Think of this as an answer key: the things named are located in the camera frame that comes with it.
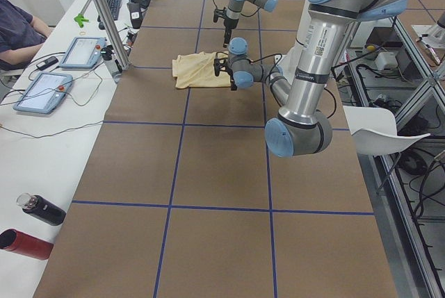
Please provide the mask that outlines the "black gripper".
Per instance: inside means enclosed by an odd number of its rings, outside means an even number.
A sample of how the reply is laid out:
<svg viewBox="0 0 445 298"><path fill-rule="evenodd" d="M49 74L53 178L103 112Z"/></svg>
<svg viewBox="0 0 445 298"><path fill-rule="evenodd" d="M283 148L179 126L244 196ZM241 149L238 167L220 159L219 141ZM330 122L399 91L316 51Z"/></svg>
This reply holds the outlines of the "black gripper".
<svg viewBox="0 0 445 298"><path fill-rule="evenodd" d="M236 91L238 89L237 85L234 82L234 78L233 78L233 71L230 69L226 69L227 74L229 75L229 81L230 81L230 89L231 91Z"/></svg>
<svg viewBox="0 0 445 298"><path fill-rule="evenodd" d="M226 17L224 20L225 33L224 33L224 41L223 46L227 47L230 43L232 37L232 30L235 29L238 25L238 19L232 19Z"/></svg>

